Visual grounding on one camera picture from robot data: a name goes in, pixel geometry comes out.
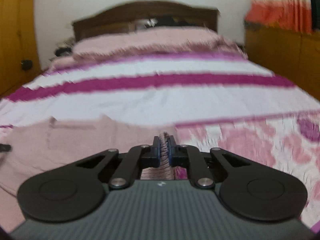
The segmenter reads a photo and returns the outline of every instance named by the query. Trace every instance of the bed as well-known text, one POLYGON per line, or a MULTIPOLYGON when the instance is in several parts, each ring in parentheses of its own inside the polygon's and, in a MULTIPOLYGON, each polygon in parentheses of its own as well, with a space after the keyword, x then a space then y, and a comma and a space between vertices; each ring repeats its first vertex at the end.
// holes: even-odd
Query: bed
MULTIPOLYGON (((26 141, 9 141, 13 152, 1 160, 0 225, 10 231, 24 220, 17 187, 52 168, 39 161, 46 153, 31 154, 37 144, 30 137, 34 125, 50 128, 54 118, 74 127, 73 122, 96 122, 101 115, 139 129, 165 125, 180 144, 202 151, 221 147, 296 176, 308 190, 301 220, 315 225, 320 220, 320 103, 248 61, 233 41, 216 33, 218 16, 216 8, 134 1, 74 22, 73 55, 0 102, 3 142, 16 131, 24 132, 26 141), (170 27, 144 29, 164 19, 170 27), (19 147, 30 155, 15 152, 19 147)), ((80 159, 67 157, 54 160, 54 167, 80 159)), ((184 179, 185 171, 175 170, 175 178, 184 179)))

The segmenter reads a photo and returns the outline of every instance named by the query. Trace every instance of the white logo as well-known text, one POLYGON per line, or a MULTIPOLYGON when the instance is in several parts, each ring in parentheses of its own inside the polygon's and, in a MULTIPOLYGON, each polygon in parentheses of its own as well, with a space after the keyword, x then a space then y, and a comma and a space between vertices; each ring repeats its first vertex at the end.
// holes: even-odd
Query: white logo
POLYGON ((160 186, 160 187, 163 187, 163 186, 165 186, 165 185, 166 185, 166 183, 163 182, 163 181, 161 181, 161 182, 158 183, 158 186, 160 186))

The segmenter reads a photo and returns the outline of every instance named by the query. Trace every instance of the black circular cap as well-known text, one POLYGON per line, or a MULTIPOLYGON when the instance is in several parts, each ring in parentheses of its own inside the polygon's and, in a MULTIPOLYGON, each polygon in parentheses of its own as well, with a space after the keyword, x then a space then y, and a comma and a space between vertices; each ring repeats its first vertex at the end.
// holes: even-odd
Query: black circular cap
POLYGON ((19 188, 17 199, 26 217, 43 222, 67 222, 95 210, 105 191, 91 170, 69 167, 36 175, 19 188))
POLYGON ((234 169, 219 194, 222 203, 237 215, 270 222, 299 217, 308 197, 300 180, 264 166, 234 169))

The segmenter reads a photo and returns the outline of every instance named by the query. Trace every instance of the folded cloth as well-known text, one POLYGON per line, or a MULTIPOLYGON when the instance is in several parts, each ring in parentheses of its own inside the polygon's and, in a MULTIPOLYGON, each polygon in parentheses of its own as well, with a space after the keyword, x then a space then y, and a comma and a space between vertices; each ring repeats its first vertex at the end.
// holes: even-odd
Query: folded cloth
MULTIPOLYGON (((174 126, 140 127, 116 122, 107 116, 94 121, 57 121, 54 118, 26 127, 14 127, 1 143, 12 151, 0 165, 0 187, 12 195, 23 181, 44 171, 64 166, 109 148, 127 152, 131 147, 152 144, 163 131, 175 136, 174 126)), ((172 179, 169 165, 158 179, 172 179)), ((148 179, 153 169, 144 170, 148 179)))

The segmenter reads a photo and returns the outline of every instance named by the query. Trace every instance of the orange curtain section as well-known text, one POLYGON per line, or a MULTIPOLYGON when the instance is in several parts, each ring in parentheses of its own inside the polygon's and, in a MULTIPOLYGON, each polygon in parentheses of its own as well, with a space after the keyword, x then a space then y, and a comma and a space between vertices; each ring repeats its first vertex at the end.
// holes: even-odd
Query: orange curtain section
POLYGON ((310 0, 252 0, 246 22, 280 27, 296 32, 312 32, 310 0))

